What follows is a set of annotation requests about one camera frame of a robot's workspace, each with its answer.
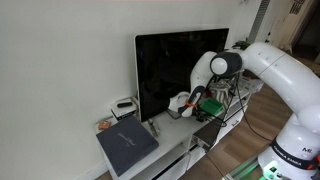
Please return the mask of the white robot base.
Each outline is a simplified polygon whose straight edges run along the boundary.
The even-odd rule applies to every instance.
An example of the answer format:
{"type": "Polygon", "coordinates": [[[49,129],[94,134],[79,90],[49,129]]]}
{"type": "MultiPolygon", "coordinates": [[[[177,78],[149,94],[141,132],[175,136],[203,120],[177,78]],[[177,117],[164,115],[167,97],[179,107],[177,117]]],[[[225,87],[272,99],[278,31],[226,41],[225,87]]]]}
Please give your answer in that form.
{"type": "Polygon", "coordinates": [[[297,158],[285,151],[276,140],[258,155],[265,180],[320,180],[319,157],[297,158]]]}

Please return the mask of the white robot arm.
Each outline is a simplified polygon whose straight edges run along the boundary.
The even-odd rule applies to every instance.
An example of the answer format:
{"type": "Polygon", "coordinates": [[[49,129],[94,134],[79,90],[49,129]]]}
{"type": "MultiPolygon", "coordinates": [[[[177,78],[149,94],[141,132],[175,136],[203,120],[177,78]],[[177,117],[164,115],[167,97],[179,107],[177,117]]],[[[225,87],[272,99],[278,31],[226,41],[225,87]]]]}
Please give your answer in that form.
{"type": "Polygon", "coordinates": [[[208,51],[190,75],[190,90],[171,97],[167,108],[192,115],[213,77],[242,70],[258,77],[291,109],[291,115],[258,156],[265,180],[320,180],[320,78],[281,49],[263,42],[244,50],[208,51]]]}

